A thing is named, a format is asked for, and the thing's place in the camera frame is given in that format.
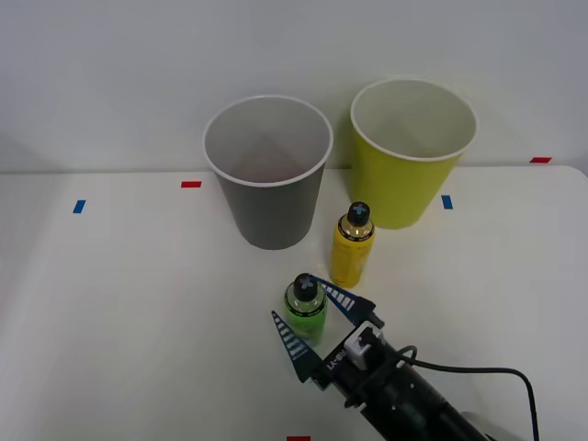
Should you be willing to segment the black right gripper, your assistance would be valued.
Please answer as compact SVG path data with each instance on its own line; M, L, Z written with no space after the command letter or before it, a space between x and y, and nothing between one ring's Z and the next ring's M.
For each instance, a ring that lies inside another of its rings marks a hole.
M344 395L345 406L367 404L405 361L378 328L375 303L320 277L311 275L311 280L322 286L329 300L357 328L323 361L271 311L279 338L301 383L312 378L321 390L334 385Z

